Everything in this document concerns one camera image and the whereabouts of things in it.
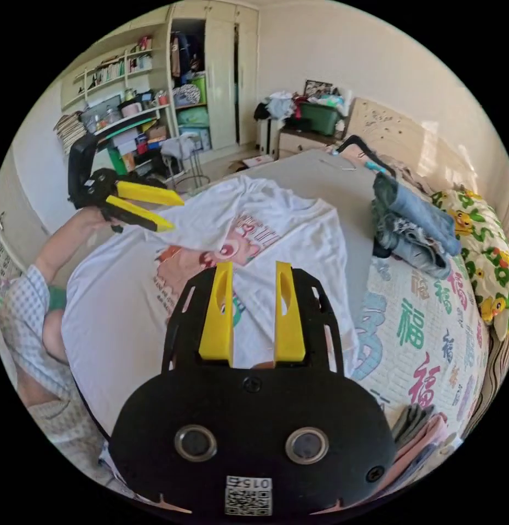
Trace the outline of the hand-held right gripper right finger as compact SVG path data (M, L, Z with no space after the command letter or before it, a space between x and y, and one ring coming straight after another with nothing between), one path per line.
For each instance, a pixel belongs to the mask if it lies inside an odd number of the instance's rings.
M278 261L275 271L274 363L276 366L301 364L305 355L293 268L289 263Z

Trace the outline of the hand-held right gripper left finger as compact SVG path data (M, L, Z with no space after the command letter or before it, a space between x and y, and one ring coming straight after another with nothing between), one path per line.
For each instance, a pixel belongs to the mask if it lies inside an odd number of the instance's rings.
M233 263L222 261L213 268L209 303L201 334L199 356L203 361L233 366Z

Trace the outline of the person's left hand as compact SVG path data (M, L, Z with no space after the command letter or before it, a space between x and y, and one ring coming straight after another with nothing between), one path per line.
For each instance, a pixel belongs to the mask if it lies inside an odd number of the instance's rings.
M97 207L82 208L77 212L75 218L78 224L77 227L87 233L115 226L115 223L105 218L102 211Z

